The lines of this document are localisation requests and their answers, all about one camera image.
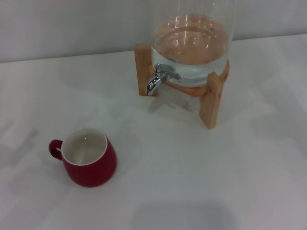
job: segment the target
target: wooden leg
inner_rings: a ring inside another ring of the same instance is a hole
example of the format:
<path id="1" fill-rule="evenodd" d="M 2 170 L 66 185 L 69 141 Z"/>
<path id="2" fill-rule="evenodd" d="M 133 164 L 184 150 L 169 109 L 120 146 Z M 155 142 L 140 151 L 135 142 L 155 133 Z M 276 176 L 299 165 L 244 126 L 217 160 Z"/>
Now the wooden leg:
<path id="1" fill-rule="evenodd" d="M 215 72 L 208 75 L 207 94 L 200 97 L 200 117 L 208 129 L 212 129 L 216 125 L 223 86 L 223 82 Z"/>
<path id="2" fill-rule="evenodd" d="M 146 96 L 146 86 L 151 73 L 148 66 L 152 64 L 151 47 L 149 45 L 137 44 L 134 48 L 136 72 L 138 75 L 139 95 Z M 152 96 L 158 96 L 158 90 Z"/>

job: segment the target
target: glass jar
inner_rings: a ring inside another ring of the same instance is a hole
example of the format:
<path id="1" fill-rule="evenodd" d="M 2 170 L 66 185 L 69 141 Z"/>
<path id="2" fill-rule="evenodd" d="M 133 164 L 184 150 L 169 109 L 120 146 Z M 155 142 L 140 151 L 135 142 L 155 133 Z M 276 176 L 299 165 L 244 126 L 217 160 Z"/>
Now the glass jar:
<path id="1" fill-rule="evenodd" d="M 233 38 L 237 0 L 156 0 L 152 63 L 171 66 L 184 87 L 206 84 L 225 69 Z"/>

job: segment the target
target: red mug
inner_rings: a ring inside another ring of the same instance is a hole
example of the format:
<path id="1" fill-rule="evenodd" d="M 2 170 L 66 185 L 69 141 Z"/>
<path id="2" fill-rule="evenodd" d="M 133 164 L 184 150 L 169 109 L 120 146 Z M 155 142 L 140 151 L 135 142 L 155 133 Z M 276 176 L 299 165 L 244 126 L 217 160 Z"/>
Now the red mug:
<path id="1" fill-rule="evenodd" d="M 105 183 L 117 165 L 111 142 L 95 128 L 80 128 L 64 141 L 53 140 L 49 151 L 53 157 L 63 161 L 69 177 L 84 187 Z"/>

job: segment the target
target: wooden stand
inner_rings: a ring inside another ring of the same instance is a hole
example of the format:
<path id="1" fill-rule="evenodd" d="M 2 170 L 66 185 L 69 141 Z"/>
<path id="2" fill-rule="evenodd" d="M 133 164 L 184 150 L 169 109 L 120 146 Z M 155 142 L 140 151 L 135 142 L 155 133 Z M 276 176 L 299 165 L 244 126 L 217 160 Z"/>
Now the wooden stand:
<path id="1" fill-rule="evenodd" d="M 151 59 L 151 47 L 149 45 L 137 44 L 134 49 L 135 64 L 138 75 L 139 95 L 146 96 L 146 86 L 149 78 L 153 75 L 154 69 Z M 169 81 L 164 84 L 184 92 L 192 97 L 199 97 L 201 103 L 200 117 L 208 129 L 216 125 L 218 110 L 222 97 L 222 91 L 227 80 L 230 65 L 227 61 L 225 70 L 221 76 L 215 72 L 208 74 L 207 85 L 195 88 L 186 88 L 175 85 Z M 158 96 L 158 90 L 155 90 L 152 96 Z"/>

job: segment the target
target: mug handle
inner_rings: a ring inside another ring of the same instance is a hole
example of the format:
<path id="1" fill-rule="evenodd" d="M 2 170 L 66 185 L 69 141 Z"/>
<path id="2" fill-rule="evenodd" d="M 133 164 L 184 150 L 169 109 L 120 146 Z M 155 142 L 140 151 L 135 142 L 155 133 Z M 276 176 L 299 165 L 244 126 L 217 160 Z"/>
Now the mug handle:
<path id="1" fill-rule="evenodd" d="M 62 153 L 57 149 L 61 149 L 62 143 L 62 140 L 52 140 L 49 144 L 49 152 L 54 158 L 59 160 L 62 160 Z"/>

